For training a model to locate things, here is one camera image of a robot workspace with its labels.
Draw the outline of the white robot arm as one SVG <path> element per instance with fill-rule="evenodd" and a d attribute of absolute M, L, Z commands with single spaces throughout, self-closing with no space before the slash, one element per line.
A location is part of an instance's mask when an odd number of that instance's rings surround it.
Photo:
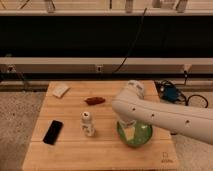
<path fill-rule="evenodd" d="M 122 124 L 141 121 L 213 145 L 213 109 L 182 106 L 144 98 L 145 86 L 129 80 L 112 100 Z"/>

